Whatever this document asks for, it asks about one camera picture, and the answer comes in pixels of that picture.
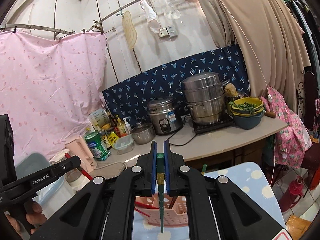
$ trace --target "human hand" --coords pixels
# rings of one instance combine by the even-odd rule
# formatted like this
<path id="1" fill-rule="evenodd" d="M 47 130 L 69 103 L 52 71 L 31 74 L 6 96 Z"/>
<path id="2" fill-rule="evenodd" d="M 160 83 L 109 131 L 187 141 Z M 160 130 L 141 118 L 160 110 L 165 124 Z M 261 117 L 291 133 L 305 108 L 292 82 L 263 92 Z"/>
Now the human hand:
<path id="1" fill-rule="evenodd" d="M 32 203 L 32 209 L 34 213 L 26 215 L 27 221 L 31 225 L 42 225 L 44 222 L 47 221 L 47 218 L 45 217 L 45 215 L 42 214 L 42 207 L 37 202 L 34 201 Z M 21 228 L 18 221 L 15 220 L 10 215 L 6 215 L 6 217 L 9 220 L 10 224 L 13 226 L 13 228 L 20 234 Z M 35 231 L 36 229 L 31 229 L 31 234 L 33 234 Z"/>

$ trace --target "pink floral cloth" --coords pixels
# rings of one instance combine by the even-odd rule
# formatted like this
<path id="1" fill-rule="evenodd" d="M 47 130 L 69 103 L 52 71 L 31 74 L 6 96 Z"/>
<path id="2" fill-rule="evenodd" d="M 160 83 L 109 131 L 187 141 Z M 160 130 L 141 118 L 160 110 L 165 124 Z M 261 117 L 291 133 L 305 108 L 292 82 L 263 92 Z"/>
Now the pink floral cloth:
<path id="1" fill-rule="evenodd" d="M 305 151 L 306 143 L 303 132 L 306 130 L 301 119 L 286 105 L 282 95 L 273 87 L 268 88 L 272 96 L 272 103 L 261 97 L 267 111 L 273 111 L 279 119 L 288 126 L 276 133 L 274 156 L 276 164 L 287 165 L 292 168 L 300 168 Z"/>
<path id="2" fill-rule="evenodd" d="M 106 37 L 77 33 L 50 41 L 23 31 L 0 33 L 0 114 L 8 114 L 14 161 L 47 159 L 81 134 L 100 108 Z"/>

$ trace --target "sponge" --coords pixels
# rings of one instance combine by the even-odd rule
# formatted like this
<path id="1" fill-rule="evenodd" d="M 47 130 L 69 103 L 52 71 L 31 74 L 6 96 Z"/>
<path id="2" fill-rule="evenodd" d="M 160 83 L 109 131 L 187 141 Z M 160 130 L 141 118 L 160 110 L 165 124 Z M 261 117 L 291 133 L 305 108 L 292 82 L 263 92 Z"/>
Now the sponge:
<path id="1" fill-rule="evenodd" d="M 230 98 L 236 97 L 237 96 L 237 89 L 233 84 L 229 83 L 224 88 L 224 93 L 225 93 L 226 97 L 230 97 Z"/>

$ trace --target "blue gripper pad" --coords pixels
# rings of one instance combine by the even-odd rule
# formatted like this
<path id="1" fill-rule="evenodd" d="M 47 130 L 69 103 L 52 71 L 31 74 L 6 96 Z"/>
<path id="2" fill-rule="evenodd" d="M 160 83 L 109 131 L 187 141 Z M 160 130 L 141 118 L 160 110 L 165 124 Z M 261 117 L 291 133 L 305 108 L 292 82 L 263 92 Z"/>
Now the blue gripper pad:
<path id="1" fill-rule="evenodd" d="M 164 153 L 164 178 L 165 178 L 165 188 L 167 191 L 167 194 L 170 195 L 170 172 L 169 172 L 169 154 L 171 154 L 170 151 L 170 144 L 169 140 L 166 140 L 163 142 L 163 153 Z"/>
<path id="2" fill-rule="evenodd" d="M 153 149 L 153 163 L 152 163 L 152 174 L 151 174 L 151 193 L 154 194 L 156 190 L 156 176 L 157 176 L 157 167 L 156 167 L 156 155 L 157 155 L 157 142 L 155 142 L 155 147 Z"/>

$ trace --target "wall socket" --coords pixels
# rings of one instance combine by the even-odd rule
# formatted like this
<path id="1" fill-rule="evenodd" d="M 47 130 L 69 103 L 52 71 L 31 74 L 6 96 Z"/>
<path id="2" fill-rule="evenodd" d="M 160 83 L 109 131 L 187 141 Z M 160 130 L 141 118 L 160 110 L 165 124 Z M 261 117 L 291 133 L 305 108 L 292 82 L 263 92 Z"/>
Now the wall socket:
<path id="1" fill-rule="evenodd" d="M 167 31 L 168 31 L 168 35 L 170 36 L 170 38 L 174 38 L 178 36 L 178 32 L 174 27 L 168 26 L 166 27 Z"/>
<path id="2" fill-rule="evenodd" d="M 159 37 L 160 37 L 160 38 L 166 37 L 166 36 L 168 36 L 168 35 L 169 35 L 169 34 L 168 34 L 168 31 L 167 31 L 166 28 L 162 28 L 162 29 L 160 30 L 160 33 L 159 33 Z"/>

